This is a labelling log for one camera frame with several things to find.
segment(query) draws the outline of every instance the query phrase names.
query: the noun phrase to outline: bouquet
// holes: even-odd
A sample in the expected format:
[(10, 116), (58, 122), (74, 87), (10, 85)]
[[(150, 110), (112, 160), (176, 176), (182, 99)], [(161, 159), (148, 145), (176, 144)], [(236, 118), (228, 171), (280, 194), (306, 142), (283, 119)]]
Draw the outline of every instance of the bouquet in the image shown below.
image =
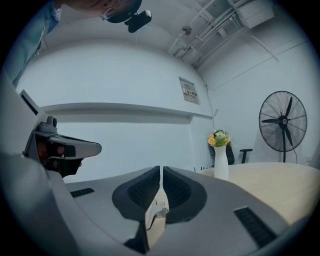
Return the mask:
[(224, 130), (215, 130), (209, 135), (208, 143), (211, 147), (222, 147), (230, 145), (231, 137)]

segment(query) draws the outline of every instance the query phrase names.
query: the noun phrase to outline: table top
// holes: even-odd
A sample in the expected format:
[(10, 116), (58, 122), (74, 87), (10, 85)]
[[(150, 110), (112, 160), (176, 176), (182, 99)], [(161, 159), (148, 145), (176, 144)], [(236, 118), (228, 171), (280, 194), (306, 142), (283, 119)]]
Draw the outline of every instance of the table top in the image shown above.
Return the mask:
[[(201, 174), (214, 177), (214, 168)], [(320, 170), (294, 163), (229, 165), (229, 182), (269, 205), (289, 225), (310, 214), (320, 195)]]

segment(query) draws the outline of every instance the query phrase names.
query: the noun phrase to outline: blue shirt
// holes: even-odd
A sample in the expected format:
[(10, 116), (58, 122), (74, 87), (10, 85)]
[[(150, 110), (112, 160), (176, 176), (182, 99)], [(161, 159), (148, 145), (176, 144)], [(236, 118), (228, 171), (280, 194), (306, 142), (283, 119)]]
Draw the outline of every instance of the blue shirt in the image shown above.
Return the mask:
[(39, 54), (44, 35), (50, 33), (60, 20), (61, 8), (49, 0), (20, 33), (3, 63), (1, 76), (16, 88), (26, 67)]

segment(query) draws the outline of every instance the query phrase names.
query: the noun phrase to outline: vent grille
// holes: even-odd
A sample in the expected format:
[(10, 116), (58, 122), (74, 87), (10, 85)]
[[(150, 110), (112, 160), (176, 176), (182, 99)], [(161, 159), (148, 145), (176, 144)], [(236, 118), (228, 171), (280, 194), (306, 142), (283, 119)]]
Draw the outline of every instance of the vent grille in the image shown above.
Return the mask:
[(233, 212), (259, 247), (264, 247), (276, 239), (276, 235), (247, 206)]
[(87, 194), (90, 194), (93, 192), (95, 192), (95, 191), (92, 188), (84, 188), (81, 190), (72, 191), (72, 192), (70, 192), (70, 194), (73, 198), (77, 198), (77, 197), (81, 197), (81, 196), (84, 196), (84, 195), (87, 195)]

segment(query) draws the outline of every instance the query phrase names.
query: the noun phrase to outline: gray surface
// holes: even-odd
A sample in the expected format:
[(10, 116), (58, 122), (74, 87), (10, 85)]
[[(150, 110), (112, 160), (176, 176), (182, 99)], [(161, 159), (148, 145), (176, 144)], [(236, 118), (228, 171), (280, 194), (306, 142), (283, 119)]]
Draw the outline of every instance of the gray surface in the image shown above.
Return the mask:
[(149, 255), (244, 256), (253, 253), (258, 247), (233, 212), (243, 206), (248, 206), (277, 235), (288, 228), (275, 211), (242, 188), (192, 171), (172, 169), (201, 183), (207, 192), (207, 202), (191, 221), (167, 224)]
[(0, 155), (0, 161), (3, 196), (26, 235), (46, 254), (78, 255), (78, 245), (57, 208), (45, 169), (20, 155)]
[(95, 192), (76, 197), (74, 200), (101, 230), (109, 233), (114, 239), (124, 244), (127, 240), (135, 237), (139, 222), (125, 219), (121, 215), (114, 206), (112, 194), (119, 185), (150, 171), (152, 168), (145, 168), (110, 178), (68, 183), (66, 187), (70, 192), (86, 188), (93, 189)]
[[(151, 168), (66, 185), (58, 173), (45, 171), (31, 159), (4, 156), (1, 163), (5, 169), (0, 173), (0, 185), (10, 208), (19, 224), (42, 248), (54, 255), (140, 255), (122, 245), (135, 236), (138, 223), (121, 216), (113, 205), (112, 193), (120, 184)], [(207, 202), (191, 221), (167, 224), (148, 255), (254, 253), (258, 247), (233, 212), (243, 206), (248, 206), (277, 235), (288, 228), (269, 206), (240, 187), (195, 172), (172, 169), (201, 183), (207, 192)], [(85, 188), (95, 192), (72, 198), (70, 191)]]

